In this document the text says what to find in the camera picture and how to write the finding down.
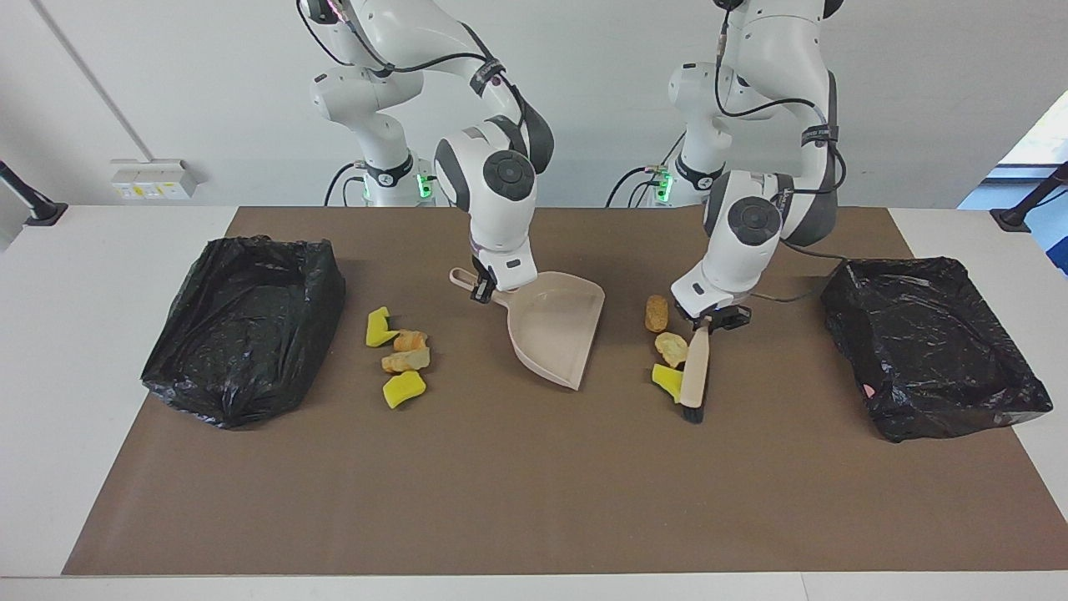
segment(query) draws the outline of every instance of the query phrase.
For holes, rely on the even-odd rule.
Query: black plastic bag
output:
[[[141,375],[168,406],[218,428],[303,400],[345,304],[329,241],[211,241],[174,299]]]
[[[1053,410],[958,260],[849,260],[822,302],[868,414],[890,441],[963,437]]]

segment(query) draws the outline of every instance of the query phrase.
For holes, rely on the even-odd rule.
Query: brown food piece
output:
[[[645,302],[645,330],[660,334],[668,330],[668,299],[659,294],[649,296]]]
[[[393,339],[393,350],[397,353],[407,353],[426,349],[426,335],[422,332],[402,330],[400,335]]]
[[[386,374],[419,371],[427,367],[430,367],[430,349],[426,347],[405,353],[393,353],[382,359],[382,371]]]
[[[657,336],[657,351],[668,362],[668,365],[672,369],[675,369],[679,364],[686,363],[686,357],[690,353],[690,346],[686,344],[686,339],[681,336],[665,332]]]

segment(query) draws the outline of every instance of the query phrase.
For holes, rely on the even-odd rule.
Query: dustpan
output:
[[[455,268],[449,279],[473,289],[478,278]],[[508,335],[516,357],[541,378],[578,391],[597,332],[604,290],[582,278],[546,271],[514,291],[493,291],[493,302],[508,311]]]

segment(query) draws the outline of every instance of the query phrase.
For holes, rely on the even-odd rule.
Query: green light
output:
[[[671,173],[664,173],[657,188],[657,202],[668,204],[668,196],[671,195],[671,187],[675,183],[675,177]]]
[[[419,179],[420,195],[422,195],[423,197],[430,197],[431,195],[434,195],[434,187],[430,185],[429,179],[426,178],[426,175],[420,173],[415,175],[415,178]]]

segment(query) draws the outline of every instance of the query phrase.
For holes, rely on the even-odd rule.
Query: brush handle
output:
[[[478,284],[478,275],[472,273],[467,269],[461,269],[459,267],[454,268],[449,271],[449,281],[455,283],[456,285],[471,291],[474,286]],[[508,300],[512,298],[511,291],[502,291],[500,289],[493,290],[493,303],[507,309]]]
[[[682,369],[682,392],[678,402],[690,409],[701,409],[705,405],[705,379],[708,377],[708,327],[693,333],[690,351]]]

